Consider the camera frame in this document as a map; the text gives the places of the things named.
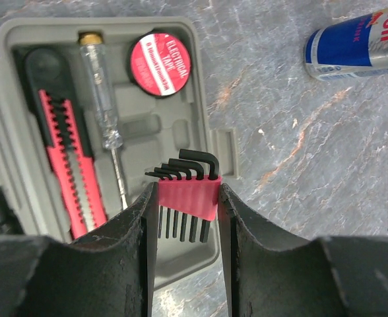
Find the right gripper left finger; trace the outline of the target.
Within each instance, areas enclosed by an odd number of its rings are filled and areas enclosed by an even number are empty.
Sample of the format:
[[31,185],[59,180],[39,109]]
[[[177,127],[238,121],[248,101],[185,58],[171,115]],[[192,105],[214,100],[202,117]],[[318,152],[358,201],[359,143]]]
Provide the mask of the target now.
[[158,184],[70,244],[0,236],[0,316],[150,316]]

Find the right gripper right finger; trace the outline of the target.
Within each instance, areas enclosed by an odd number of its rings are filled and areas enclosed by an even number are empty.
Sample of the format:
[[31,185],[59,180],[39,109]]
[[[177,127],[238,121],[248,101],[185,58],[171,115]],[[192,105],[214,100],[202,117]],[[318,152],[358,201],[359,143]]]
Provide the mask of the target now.
[[218,224],[230,316],[388,316],[388,236],[296,236],[228,185]]

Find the red black hex key set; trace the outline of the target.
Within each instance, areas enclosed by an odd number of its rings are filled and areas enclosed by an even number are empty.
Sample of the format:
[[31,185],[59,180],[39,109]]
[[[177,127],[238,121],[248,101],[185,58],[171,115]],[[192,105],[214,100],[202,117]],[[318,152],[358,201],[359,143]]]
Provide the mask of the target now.
[[158,237],[208,242],[216,218],[222,177],[218,159],[208,152],[180,149],[145,176],[158,179]]

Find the thin metal rod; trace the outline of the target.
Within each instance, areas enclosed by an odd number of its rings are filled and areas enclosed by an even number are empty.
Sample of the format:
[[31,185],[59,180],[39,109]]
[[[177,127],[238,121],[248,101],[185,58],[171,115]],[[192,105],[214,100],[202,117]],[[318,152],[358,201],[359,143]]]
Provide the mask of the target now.
[[126,209],[127,191],[120,157],[123,138],[118,128],[119,116],[108,72],[106,46],[101,34],[97,32],[79,34],[79,46],[92,91],[96,120],[102,133],[103,148],[111,153],[121,208]]

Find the grey plastic tool case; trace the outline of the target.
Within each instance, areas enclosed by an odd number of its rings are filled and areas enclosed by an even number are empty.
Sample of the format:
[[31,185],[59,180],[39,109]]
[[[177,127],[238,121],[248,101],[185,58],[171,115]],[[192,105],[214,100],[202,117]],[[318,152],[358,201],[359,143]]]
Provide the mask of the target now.
[[217,189],[238,173],[210,129],[194,26],[181,17],[17,18],[0,27],[0,235],[102,247],[150,184],[156,289],[219,257]]

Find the red utility knife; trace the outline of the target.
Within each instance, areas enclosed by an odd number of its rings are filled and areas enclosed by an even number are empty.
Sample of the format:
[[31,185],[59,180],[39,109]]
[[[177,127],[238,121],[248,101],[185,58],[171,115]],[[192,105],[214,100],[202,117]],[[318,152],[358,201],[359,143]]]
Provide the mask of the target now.
[[94,155],[67,59],[48,47],[23,61],[28,96],[60,188],[74,239],[107,221]]

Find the red black tape roll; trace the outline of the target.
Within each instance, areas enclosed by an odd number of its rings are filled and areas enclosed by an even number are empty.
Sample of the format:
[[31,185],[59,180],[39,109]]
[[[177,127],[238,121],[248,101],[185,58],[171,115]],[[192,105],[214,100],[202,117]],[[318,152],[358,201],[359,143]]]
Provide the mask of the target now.
[[153,30],[135,40],[129,49],[129,79],[143,92],[167,98],[184,88],[192,70],[187,46],[176,35]]

